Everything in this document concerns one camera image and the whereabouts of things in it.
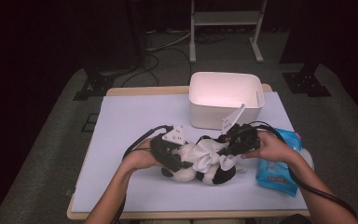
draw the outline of table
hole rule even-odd
[[[190,62],[196,62],[195,26],[202,25],[255,25],[255,34],[249,38],[252,50],[258,63],[264,62],[260,49],[257,45],[261,23],[263,22],[267,0],[263,0],[259,11],[215,11],[196,12],[195,0],[191,0],[191,23],[190,23]]]
[[[263,91],[272,91],[267,84],[262,84]],[[121,88],[111,89],[107,92],[107,96],[134,96],[134,95],[161,95],[161,94],[187,94],[188,86],[176,87],[146,87],[146,88]],[[74,205],[74,196],[68,206],[67,216],[71,219],[86,219],[87,212],[72,212]],[[158,218],[214,218],[214,217],[284,217],[292,214],[302,214],[308,216],[307,209],[291,209],[291,210],[240,210],[240,211],[175,211],[175,212],[123,212],[122,219],[158,219]]]

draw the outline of person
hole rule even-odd
[[[312,168],[295,150],[280,141],[272,133],[259,131],[260,148],[241,155],[243,159],[262,158],[267,161],[285,162],[293,174],[303,183],[334,195],[333,191],[313,172]],[[150,140],[145,139],[118,166],[101,199],[89,213],[86,223],[111,223],[123,201],[131,175],[139,169],[162,165],[150,152]],[[354,224],[356,217],[344,207],[300,188],[314,224]]]

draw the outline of storage box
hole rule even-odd
[[[260,79],[250,74],[198,72],[190,81],[191,124],[203,129],[222,129],[225,117],[245,104],[237,123],[256,121],[264,94]]]

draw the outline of blue wipes packet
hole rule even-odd
[[[274,128],[281,134],[286,144],[300,152],[301,138],[297,133]],[[257,173],[255,176],[257,185],[269,189],[276,189],[292,197],[296,197],[298,184],[290,177],[289,169],[284,162],[258,160]]]

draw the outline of person's right hand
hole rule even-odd
[[[266,161],[283,161],[287,163],[299,156],[295,150],[287,146],[272,133],[259,131],[257,135],[260,139],[260,148],[243,153],[241,158],[261,158]]]

